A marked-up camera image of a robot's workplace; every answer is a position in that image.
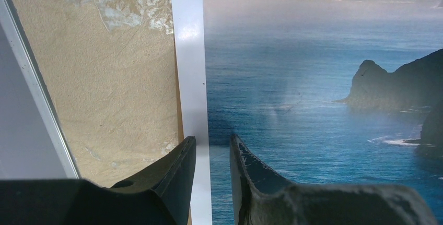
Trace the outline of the seascape photo print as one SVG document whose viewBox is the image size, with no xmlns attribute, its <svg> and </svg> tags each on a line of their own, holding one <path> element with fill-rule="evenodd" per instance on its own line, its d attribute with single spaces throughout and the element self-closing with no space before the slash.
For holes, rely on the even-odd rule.
<svg viewBox="0 0 443 225">
<path fill-rule="evenodd" d="M 416 144 L 432 108 L 343 103 L 361 66 L 392 75 L 442 49 L 441 0 L 172 0 L 185 133 L 199 142 L 194 224 L 234 224 L 229 140 L 305 184 L 416 189 L 442 224 L 442 162 Z"/>
</svg>

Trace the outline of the brown cardboard backing board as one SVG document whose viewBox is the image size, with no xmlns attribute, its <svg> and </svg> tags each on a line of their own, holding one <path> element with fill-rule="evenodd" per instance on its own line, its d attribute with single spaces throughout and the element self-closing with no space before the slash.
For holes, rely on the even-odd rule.
<svg viewBox="0 0 443 225">
<path fill-rule="evenodd" d="M 184 131 L 183 131 L 183 120 L 182 120 L 182 108 L 181 108 L 181 98 L 180 98 L 180 87 L 179 87 L 179 76 L 178 76 L 178 63 L 177 63 L 177 45 L 174 37 L 173 41 L 174 45 L 174 65 L 175 65 L 175 81 L 176 81 L 176 98 L 177 98 L 177 129 L 178 129 L 178 139 L 179 142 L 182 142 L 184 137 Z M 185 177 L 184 179 L 184 189 L 191 193 L 191 188 L 188 186 L 188 177 Z M 192 216 L 191 216 L 191 207 L 189 205 L 188 208 L 188 220 L 186 224 L 192 224 Z"/>
</svg>

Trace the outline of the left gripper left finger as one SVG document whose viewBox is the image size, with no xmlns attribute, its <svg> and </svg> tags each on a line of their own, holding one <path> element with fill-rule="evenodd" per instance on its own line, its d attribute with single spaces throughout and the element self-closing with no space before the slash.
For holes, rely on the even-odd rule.
<svg viewBox="0 0 443 225">
<path fill-rule="evenodd" d="M 195 164 L 189 136 L 110 188 L 87 180 L 1 181 L 1 224 L 187 224 Z"/>
</svg>

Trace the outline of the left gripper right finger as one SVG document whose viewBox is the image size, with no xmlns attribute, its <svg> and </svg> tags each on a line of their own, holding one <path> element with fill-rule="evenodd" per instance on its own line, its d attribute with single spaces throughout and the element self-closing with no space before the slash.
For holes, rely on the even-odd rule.
<svg viewBox="0 0 443 225">
<path fill-rule="evenodd" d="M 392 184 L 299 184 L 230 138 L 235 224 L 437 224 L 414 189 Z"/>
</svg>

